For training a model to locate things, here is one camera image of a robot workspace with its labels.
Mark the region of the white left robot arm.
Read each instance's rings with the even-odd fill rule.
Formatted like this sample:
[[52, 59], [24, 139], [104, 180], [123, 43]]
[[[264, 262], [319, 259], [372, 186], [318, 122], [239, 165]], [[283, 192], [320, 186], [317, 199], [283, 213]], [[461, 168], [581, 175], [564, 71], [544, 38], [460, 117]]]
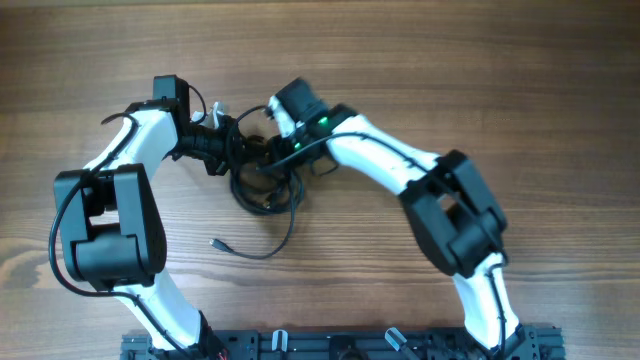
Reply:
[[212, 124], [190, 116], [194, 87], [176, 75], [157, 76], [151, 99], [119, 113], [123, 127], [107, 148], [54, 180], [57, 213], [49, 262], [67, 290], [117, 298], [143, 324], [161, 359], [215, 359], [225, 352], [204, 315], [183, 296], [165, 267], [167, 240], [150, 181], [161, 162], [183, 156], [225, 174], [231, 117]]

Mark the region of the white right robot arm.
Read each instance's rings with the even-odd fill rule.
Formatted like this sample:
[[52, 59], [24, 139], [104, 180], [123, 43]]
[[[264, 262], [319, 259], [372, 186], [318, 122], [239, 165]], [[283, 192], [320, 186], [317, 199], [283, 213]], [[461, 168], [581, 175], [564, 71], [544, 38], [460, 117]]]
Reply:
[[467, 333], [484, 350], [505, 355], [520, 325], [503, 279], [507, 219], [471, 159], [458, 150], [439, 155], [412, 147], [348, 106], [329, 107], [302, 78], [273, 95], [267, 112], [286, 150], [270, 167], [322, 154], [390, 191], [420, 250], [452, 278]]

